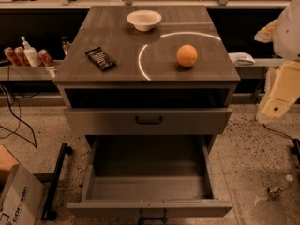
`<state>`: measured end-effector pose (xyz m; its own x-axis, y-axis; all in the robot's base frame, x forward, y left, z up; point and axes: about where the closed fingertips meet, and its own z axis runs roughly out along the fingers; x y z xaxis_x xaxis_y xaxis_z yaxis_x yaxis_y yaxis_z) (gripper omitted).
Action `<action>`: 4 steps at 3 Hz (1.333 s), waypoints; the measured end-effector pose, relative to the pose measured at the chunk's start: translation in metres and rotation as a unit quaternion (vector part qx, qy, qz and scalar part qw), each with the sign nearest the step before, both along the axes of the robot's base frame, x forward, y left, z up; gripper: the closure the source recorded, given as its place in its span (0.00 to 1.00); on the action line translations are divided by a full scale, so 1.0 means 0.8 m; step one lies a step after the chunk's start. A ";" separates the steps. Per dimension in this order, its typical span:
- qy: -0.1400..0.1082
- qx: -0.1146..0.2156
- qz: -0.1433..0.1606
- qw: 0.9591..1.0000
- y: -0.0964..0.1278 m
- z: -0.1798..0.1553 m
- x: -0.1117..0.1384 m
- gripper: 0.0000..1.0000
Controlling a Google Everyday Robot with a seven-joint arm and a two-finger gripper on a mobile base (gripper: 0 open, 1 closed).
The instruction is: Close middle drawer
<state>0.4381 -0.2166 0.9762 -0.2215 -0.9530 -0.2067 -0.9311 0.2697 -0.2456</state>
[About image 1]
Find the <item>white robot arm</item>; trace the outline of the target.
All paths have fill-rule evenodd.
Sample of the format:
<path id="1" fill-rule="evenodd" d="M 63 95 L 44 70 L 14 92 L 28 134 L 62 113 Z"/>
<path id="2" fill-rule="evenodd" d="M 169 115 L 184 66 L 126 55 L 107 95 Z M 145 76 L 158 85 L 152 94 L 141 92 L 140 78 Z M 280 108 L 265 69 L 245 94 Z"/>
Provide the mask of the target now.
<path id="1" fill-rule="evenodd" d="M 269 123 L 279 119 L 300 98 L 300 0 L 292 0 L 277 19 L 271 21 L 254 37 L 260 42 L 272 42 L 275 55 L 284 62 L 270 69 L 266 82 L 275 73 L 272 85 L 266 85 L 256 120 Z"/>

